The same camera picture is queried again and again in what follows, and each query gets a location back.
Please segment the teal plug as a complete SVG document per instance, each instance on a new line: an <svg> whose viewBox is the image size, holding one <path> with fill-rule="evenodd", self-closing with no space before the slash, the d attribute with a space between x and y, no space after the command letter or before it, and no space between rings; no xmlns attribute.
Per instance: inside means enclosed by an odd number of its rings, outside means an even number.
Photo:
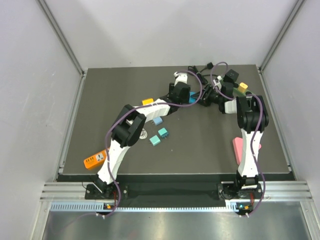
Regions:
<svg viewBox="0 0 320 240"><path fill-rule="evenodd" d="M166 138L169 135L169 132L165 127L159 129L157 132L161 138Z"/></svg>
<svg viewBox="0 0 320 240"><path fill-rule="evenodd" d="M154 135L149 139L149 142L152 144L153 147L155 147L161 142L161 139L157 135Z"/></svg>

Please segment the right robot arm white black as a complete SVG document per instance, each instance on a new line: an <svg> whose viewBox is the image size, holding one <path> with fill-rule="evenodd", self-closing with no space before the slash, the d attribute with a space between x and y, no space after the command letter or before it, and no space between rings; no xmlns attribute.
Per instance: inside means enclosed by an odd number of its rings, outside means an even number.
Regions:
<svg viewBox="0 0 320 240"><path fill-rule="evenodd" d="M222 187L222 197L253 197L261 190L259 175L261 173L258 156L261 139L265 128L269 124L264 99L261 95L245 93L241 96L234 96L233 82L224 82L214 79L213 86L207 84L203 90L190 95L193 100L199 99L202 106L217 104L219 111L223 114L236 114L237 124L242 137L241 146L233 141L234 150L240 150L240 162L236 171L233 184Z"/></svg>

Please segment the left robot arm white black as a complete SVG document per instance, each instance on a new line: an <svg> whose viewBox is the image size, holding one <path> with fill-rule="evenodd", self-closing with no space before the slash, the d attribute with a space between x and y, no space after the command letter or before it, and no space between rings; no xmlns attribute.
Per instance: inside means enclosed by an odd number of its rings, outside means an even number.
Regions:
<svg viewBox="0 0 320 240"><path fill-rule="evenodd" d="M169 84L167 95L155 101L135 107L130 104L125 105L106 134L110 144L83 161L88 170L101 166L87 190L91 194L97 192L105 199L115 191L120 195L120 186L116 181L119 167L127 151L140 139L145 123L168 116L180 107L189 106L190 91L189 84L177 81Z"/></svg>

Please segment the light blue plug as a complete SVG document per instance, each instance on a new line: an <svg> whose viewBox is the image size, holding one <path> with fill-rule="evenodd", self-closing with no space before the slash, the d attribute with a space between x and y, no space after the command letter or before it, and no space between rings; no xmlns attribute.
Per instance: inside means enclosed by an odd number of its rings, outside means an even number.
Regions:
<svg viewBox="0 0 320 240"><path fill-rule="evenodd" d="M151 121L151 123L152 123L153 125L155 125L155 126L158 126L159 124L163 123L163 119L162 119L160 116L158 116L158 117L155 117L155 118Z"/></svg>

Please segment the blue cube socket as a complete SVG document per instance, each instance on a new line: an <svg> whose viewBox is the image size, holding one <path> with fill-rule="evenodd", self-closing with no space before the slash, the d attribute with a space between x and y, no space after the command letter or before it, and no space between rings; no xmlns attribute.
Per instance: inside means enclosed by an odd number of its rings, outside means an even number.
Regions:
<svg viewBox="0 0 320 240"><path fill-rule="evenodd" d="M198 98L198 95L199 95L199 94L198 94L197 92L191 91L191 92L189 93L189 103L190 103L190 104L195 103L196 100L197 100L197 98Z"/></svg>

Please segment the pink triangular socket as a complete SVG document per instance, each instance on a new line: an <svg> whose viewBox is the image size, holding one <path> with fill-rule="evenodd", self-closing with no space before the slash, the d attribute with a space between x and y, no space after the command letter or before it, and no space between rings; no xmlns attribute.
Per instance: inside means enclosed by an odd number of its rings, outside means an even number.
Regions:
<svg viewBox="0 0 320 240"><path fill-rule="evenodd" d="M237 165L240 165L242 161L242 153L243 153L243 139L241 137L235 137L232 140L232 145L233 145L236 163Z"/></svg>

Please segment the black cube adapter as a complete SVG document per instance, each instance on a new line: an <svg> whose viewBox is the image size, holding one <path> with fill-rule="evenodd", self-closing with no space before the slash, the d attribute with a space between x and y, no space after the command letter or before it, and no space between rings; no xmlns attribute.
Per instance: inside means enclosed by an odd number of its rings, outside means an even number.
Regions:
<svg viewBox="0 0 320 240"><path fill-rule="evenodd" d="M223 81L226 83L234 84L239 77L239 73L233 69L230 69L223 77Z"/></svg>

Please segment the orange power strip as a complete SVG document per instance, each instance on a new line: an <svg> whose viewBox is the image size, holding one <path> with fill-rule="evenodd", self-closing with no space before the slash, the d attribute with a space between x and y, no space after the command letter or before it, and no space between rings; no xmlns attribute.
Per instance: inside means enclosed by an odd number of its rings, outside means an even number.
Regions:
<svg viewBox="0 0 320 240"><path fill-rule="evenodd" d="M104 149L86 159L83 160L84 167L87 170L92 170L101 166L107 159L107 150Z"/></svg>

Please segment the yellow plug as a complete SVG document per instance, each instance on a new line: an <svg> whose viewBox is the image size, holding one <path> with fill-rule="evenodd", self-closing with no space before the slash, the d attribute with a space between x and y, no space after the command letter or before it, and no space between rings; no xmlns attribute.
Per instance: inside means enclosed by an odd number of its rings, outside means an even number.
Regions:
<svg viewBox="0 0 320 240"><path fill-rule="evenodd" d="M238 89L239 92L245 94L247 92L247 90L248 90L248 85L246 83L244 83L244 82L241 82L241 83L238 84L238 88L237 89Z"/></svg>

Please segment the green power strip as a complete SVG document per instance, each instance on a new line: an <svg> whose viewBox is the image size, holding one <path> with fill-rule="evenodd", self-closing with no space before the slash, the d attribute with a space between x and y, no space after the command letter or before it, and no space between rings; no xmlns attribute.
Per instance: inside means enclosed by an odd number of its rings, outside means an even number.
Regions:
<svg viewBox="0 0 320 240"><path fill-rule="evenodd" d="M217 91L219 92L219 94L221 96L223 96L224 98L227 99L233 99L235 97L239 97L239 96L247 96L252 94L251 91L247 90L246 93L241 93L238 91L238 83L229 83L229 82L224 82L223 77L222 77L222 81L221 81L221 90Z"/></svg>

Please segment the yellow cube plug adapter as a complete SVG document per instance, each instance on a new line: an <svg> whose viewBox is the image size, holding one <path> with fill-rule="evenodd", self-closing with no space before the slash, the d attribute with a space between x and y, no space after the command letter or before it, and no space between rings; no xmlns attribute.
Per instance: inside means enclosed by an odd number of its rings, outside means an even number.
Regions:
<svg viewBox="0 0 320 240"><path fill-rule="evenodd" d="M154 102L154 99L153 98L147 98L147 99L144 99L142 100L142 105L143 106L146 106L146 105L150 105Z"/></svg>

